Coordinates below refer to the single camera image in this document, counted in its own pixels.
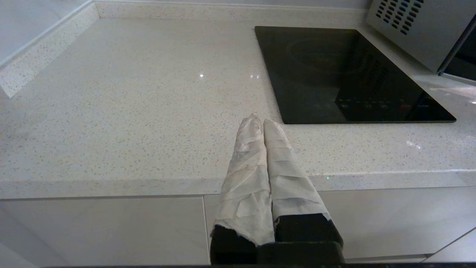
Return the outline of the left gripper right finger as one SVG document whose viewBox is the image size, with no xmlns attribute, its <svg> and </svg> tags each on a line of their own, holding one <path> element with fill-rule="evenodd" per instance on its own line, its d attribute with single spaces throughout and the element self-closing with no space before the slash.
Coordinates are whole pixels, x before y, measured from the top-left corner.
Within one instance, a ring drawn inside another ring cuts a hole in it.
<svg viewBox="0 0 476 268">
<path fill-rule="evenodd" d="M 263 127 L 275 226 L 275 242 L 263 246 L 263 263 L 341 265 L 343 239 L 284 130 L 272 120 Z"/>
</svg>

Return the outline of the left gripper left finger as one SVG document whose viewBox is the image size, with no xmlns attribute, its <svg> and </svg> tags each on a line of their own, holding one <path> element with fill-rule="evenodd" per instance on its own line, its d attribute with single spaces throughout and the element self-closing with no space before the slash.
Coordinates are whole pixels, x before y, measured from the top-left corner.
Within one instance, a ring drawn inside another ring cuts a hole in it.
<svg viewBox="0 0 476 268">
<path fill-rule="evenodd" d="M 275 242 L 267 151 L 257 114 L 245 117 L 238 128 L 210 237 L 212 265 L 255 264 L 259 247 Z"/>
</svg>

